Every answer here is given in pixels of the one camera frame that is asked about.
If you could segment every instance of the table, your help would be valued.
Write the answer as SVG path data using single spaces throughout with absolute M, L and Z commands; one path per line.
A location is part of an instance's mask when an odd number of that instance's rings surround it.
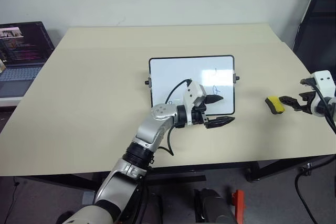
M 298 98 L 309 73 L 267 24 L 71 28 L 0 135 L 0 175 L 110 170 L 150 111 L 151 57 L 229 54 L 240 76 L 236 120 L 174 130 L 175 156 L 158 150 L 154 167 L 336 152 L 323 118 L 292 108 L 270 113 L 265 98 Z

